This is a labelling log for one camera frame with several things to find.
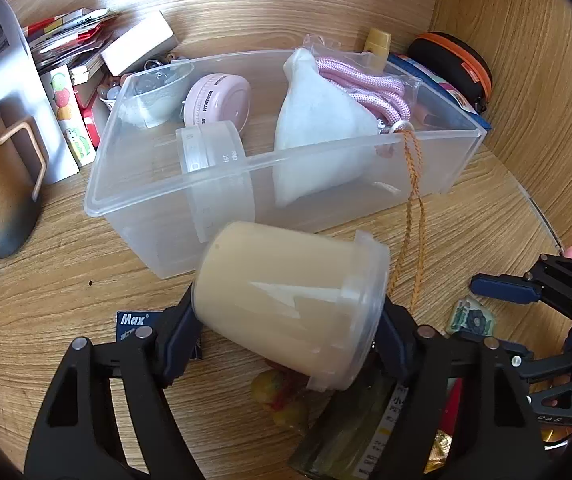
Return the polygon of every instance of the orange string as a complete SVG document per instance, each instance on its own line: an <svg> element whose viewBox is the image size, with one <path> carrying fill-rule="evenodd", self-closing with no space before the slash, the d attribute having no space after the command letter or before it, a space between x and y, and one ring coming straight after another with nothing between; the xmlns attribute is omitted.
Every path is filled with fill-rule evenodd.
<svg viewBox="0 0 572 480"><path fill-rule="evenodd" d="M419 202L419 254L417 258L417 268L415 272L415 282L413 283L413 294L410 301L410 312L415 311L417 301L419 300L419 293L421 292L421 280L423 278L423 263L426 249L426 210L423 206L423 201L419 195L419 179L421 178L421 171L423 168L423 158L421 156L421 148L415 133L410 130L401 130L403 134L403 155L405 156L406 164L408 165L408 175L410 177L411 192L406 202L406 229L403 235L402 248L397 256L393 273L390 277L390 291L395 289L397 281L401 276L403 261L405 260L410 244L410 236L413 231L413 200L417 199ZM417 156L417 166L411 151L411 143L415 148Z"/></svg>

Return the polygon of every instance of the max logo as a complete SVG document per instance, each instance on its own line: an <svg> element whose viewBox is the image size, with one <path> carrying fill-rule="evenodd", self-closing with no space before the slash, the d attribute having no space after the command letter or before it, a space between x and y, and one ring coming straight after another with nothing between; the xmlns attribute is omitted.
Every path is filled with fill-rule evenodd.
<svg viewBox="0 0 572 480"><path fill-rule="evenodd" d="M146 316L133 316L132 314L124 314L122 316L122 320L120 321L120 325L131 325L131 326L136 326L136 325L143 325L144 324L144 319L146 319L146 317L148 317L148 314L146 314Z"/></svg>

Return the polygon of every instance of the yellow bottle cap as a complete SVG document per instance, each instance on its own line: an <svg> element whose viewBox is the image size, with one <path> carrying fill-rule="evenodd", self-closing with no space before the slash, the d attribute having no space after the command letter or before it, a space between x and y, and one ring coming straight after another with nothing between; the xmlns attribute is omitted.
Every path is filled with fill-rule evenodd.
<svg viewBox="0 0 572 480"><path fill-rule="evenodd" d="M366 43L364 45L364 52L372 52L375 56L388 58L390 54L390 40L392 36L389 32L384 32L378 28L370 27Z"/></svg>

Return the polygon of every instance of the white box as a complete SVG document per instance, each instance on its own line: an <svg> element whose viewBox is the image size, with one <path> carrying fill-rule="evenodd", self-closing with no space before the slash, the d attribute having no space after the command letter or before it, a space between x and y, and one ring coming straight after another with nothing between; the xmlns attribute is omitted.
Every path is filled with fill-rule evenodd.
<svg viewBox="0 0 572 480"><path fill-rule="evenodd" d="M146 59L166 54L179 45L158 10L118 37L102 51L104 62L114 76L140 68Z"/></svg>

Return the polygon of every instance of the strawberry illustration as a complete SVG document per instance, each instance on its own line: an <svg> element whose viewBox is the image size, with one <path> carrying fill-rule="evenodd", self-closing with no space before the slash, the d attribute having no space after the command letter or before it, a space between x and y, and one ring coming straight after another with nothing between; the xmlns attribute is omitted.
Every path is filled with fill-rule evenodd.
<svg viewBox="0 0 572 480"><path fill-rule="evenodd" d="M58 106L58 108L63 108L66 106L69 100L70 92L68 89L64 88L55 92L55 104Z"/></svg>

